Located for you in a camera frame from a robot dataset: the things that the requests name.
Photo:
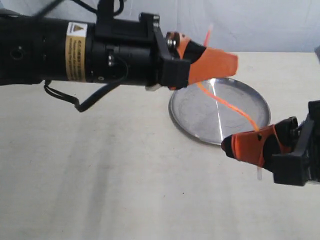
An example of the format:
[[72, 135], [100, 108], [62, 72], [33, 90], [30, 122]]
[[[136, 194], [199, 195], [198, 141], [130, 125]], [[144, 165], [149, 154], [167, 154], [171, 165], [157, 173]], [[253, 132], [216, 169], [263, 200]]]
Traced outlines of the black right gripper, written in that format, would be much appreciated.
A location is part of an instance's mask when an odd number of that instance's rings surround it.
[[[264, 154], [263, 149], [272, 136], [282, 154], [271, 157], [268, 153]], [[308, 102], [308, 114], [299, 126], [297, 118], [291, 116], [258, 131], [229, 135], [221, 142], [221, 149], [231, 159], [272, 172], [275, 184], [299, 187], [319, 185], [320, 101]]]

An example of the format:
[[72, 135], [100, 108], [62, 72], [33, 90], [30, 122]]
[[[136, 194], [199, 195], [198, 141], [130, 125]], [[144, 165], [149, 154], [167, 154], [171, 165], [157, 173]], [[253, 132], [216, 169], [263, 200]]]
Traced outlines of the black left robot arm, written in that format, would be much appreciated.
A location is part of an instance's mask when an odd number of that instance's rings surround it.
[[0, 83], [44, 80], [155, 86], [178, 90], [236, 74], [238, 57], [172, 31], [158, 15], [137, 21], [99, 10], [95, 23], [4, 12], [0, 18]]

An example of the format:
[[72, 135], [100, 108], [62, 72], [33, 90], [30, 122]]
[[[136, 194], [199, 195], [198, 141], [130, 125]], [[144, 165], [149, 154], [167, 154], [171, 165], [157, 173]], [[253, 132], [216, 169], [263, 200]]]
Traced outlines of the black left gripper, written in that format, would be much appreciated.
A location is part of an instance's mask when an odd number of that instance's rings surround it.
[[87, 81], [120, 80], [123, 85], [159, 85], [178, 91], [237, 73], [236, 54], [208, 46], [211, 31], [199, 44], [177, 31], [169, 31], [164, 37], [159, 23], [159, 15], [146, 12], [137, 21], [97, 14], [96, 23], [88, 28]]

